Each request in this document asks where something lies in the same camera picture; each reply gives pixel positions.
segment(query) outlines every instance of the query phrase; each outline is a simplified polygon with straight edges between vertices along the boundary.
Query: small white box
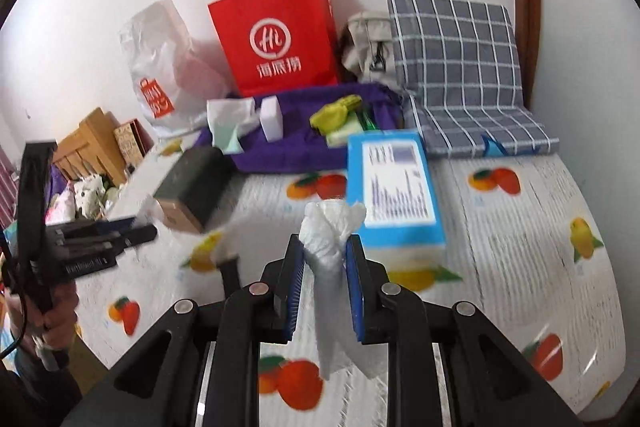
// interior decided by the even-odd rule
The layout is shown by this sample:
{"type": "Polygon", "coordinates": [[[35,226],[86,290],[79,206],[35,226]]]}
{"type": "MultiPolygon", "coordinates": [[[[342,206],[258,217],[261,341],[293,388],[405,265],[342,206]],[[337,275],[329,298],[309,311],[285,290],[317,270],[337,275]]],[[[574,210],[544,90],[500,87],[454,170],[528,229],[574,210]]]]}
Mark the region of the small white box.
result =
{"type": "Polygon", "coordinates": [[[267,142],[281,140],[284,135],[282,128],[282,113],[276,96],[269,96],[262,100],[260,106],[260,125],[267,138],[267,142]]]}

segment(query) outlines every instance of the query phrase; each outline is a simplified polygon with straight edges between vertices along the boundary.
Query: human hand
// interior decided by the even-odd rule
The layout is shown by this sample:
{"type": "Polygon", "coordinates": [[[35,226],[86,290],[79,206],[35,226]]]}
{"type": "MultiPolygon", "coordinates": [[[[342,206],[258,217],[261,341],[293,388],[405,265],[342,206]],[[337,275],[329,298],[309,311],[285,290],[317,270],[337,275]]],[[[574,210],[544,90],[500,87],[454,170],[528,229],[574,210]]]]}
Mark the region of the human hand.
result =
{"type": "MultiPolygon", "coordinates": [[[[5,292],[6,307],[11,318],[12,333],[15,338],[22,328],[22,307],[17,294],[5,292]]],[[[25,297],[27,305],[27,320],[29,325],[36,328],[45,328],[42,340],[52,349],[66,349],[69,347],[76,334],[75,324],[78,320],[75,309],[78,306],[78,293],[76,283],[70,282],[53,288],[51,293],[53,309],[43,314],[30,298],[25,297]]],[[[31,354],[35,354],[33,340],[25,337],[22,347],[31,354]]]]}

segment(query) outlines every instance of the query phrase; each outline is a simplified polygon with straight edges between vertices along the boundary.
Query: wooden bed frame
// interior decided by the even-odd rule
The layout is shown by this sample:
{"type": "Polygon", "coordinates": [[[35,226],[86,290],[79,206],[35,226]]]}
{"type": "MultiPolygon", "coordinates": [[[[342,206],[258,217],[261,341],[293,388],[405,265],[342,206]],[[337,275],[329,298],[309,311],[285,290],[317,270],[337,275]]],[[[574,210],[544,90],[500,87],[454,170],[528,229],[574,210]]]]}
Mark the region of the wooden bed frame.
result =
{"type": "Polygon", "coordinates": [[[73,131],[58,144],[53,165],[69,181],[78,181],[90,174],[106,174],[116,187],[126,183],[126,167],[113,131],[114,123],[94,109],[73,131]]]}

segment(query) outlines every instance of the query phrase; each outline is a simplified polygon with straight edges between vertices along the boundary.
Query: metal pivot bolt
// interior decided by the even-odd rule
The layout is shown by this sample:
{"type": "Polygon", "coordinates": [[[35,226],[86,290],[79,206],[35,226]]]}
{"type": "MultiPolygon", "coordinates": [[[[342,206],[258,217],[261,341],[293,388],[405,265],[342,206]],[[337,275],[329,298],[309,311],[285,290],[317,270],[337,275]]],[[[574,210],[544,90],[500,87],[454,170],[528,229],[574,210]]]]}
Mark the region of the metal pivot bolt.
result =
{"type": "Polygon", "coordinates": [[[456,304],[456,311],[460,315],[465,315],[465,317],[470,317],[474,313],[476,313],[476,307],[473,306],[470,302],[462,301],[456,304]]]}
{"type": "Polygon", "coordinates": [[[385,295],[398,295],[402,288],[394,282],[385,282],[382,285],[382,293],[385,295]]]}
{"type": "Polygon", "coordinates": [[[254,282],[249,286],[249,293],[251,295],[264,295],[269,291],[269,285],[264,282],[254,282]]]}
{"type": "Polygon", "coordinates": [[[180,315],[193,310],[193,303],[189,299],[181,299],[174,304],[174,311],[180,315]]]}

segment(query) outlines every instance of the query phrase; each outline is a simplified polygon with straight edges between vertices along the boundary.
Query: blue box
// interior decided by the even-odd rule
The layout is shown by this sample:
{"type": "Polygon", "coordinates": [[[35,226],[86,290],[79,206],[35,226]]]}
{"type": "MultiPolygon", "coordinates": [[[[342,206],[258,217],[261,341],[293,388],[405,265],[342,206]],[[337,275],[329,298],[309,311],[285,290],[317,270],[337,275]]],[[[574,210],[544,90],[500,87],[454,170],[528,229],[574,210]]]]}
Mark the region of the blue box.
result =
{"type": "Polygon", "coordinates": [[[347,202],[364,203],[356,232],[368,259],[388,271],[441,264],[446,245],[426,156],[415,131],[349,137],[347,202]]]}

